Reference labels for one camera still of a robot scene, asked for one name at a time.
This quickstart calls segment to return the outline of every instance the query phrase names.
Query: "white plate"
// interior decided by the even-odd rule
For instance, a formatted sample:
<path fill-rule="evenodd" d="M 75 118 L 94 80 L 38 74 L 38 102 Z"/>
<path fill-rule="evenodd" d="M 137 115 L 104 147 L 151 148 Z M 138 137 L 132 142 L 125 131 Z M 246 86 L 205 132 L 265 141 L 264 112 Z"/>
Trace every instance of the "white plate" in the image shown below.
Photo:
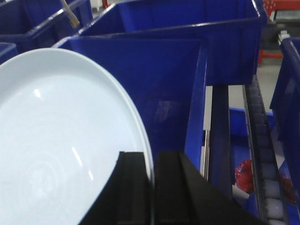
<path fill-rule="evenodd" d="M 39 49 L 0 66 L 0 224 L 78 224 L 119 151 L 143 151 L 151 179 L 141 118 L 97 63 Z"/>

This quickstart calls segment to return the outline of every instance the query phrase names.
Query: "metal bar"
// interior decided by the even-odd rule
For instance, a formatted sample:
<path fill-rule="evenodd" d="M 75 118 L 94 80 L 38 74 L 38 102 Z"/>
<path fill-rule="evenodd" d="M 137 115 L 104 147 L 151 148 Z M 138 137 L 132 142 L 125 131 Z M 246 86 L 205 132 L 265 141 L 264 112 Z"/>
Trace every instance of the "metal bar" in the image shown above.
<path fill-rule="evenodd" d="M 203 135 L 205 135 L 205 140 L 201 152 L 200 174 L 203 176 L 204 179 L 208 180 L 208 171 L 210 164 L 210 131 L 204 130 Z"/>
<path fill-rule="evenodd" d="M 270 199 L 275 199 L 280 201 L 283 206 L 283 216 L 276 220 L 289 224 L 270 128 L 256 75 L 254 75 L 251 85 L 243 86 L 243 97 L 259 218 L 265 222 L 274 219 L 268 214 L 271 206 L 267 202 L 270 202 Z M 267 173 L 265 168 L 271 168 L 272 170 Z M 278 182 L 279 194 L 276 198 L 267 196 L 267 180 Z"/>
<path fill-rule="evenodd" d="M 212 90 L 209 182 L 232 199 L 228 86 Z"/>

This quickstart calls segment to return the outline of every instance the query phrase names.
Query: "roller conveyor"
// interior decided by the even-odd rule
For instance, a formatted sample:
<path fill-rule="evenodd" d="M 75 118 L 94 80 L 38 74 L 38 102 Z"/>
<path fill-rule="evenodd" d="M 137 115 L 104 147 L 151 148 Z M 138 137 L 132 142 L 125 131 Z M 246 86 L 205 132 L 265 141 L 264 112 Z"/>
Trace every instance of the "roller conveyor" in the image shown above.
<path fill-rule="evenodd" d="M 259 218 L 269 223 L 276 220 L 289 224 L 270 127 L 256 76 L 251 85 L 243 86 L 243 97 Z M 281 208 L 281 214 L 274 213 L 275 206 Z"/>

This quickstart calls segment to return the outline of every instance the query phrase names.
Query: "blue plastic bin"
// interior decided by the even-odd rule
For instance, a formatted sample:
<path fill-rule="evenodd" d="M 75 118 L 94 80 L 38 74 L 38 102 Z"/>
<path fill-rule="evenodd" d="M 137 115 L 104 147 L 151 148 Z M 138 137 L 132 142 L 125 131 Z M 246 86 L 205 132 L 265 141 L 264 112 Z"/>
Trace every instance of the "blue plastic bin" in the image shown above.
<path fill-rule="evenodd" d="M 154 160 L 162 150 L 185 151 L 200 168 L 207 64 L 203 41 L 72 37 L 54 47 L 89 57 L 122 84 L 141 115 Z"/>
<path fill-rule="evenodd" d="M 18 51 L 15 44 L 0 42 L 0 65 L 17 54 Z"/>
<path fill-rule="evenodd" d="M 270 108 L 300 206 L 300 38 L 283 40 L 281 50 L 284 58 Z"/>
<path fill-rule="evenodd" d="M 80 21 L 73 29 L 59 0 L 13 0 L 0 3 L 0 42 L 16 43 L 19 53 L 50 47 L 92 20 L 89 0 L 69 0 Z"/>
<path fill-rule="evenodd" d="M 207 84 L 234 85 L 251 83 L 256 74 L 266 22 L 261 0 L 134 0 L 110 7 L 78 35 L 207 38 L 212 60 Z"/>

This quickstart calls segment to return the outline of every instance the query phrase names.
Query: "red machine frame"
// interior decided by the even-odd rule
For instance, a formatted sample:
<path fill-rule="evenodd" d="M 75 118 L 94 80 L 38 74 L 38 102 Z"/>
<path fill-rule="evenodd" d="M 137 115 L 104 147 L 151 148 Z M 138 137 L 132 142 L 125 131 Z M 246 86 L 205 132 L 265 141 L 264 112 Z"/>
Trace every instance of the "red machine frame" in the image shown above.
<path fill-rule="evenodd" d="M 264 0 L 264 8 L 270 18 L 272 12 L 277 10 L 300 10 L 300 0 Z M 282 58 L 280 53 L 265 53 L 262 49 L 259 52 L 258 63 L 260 64 L 263 58 Z"/>

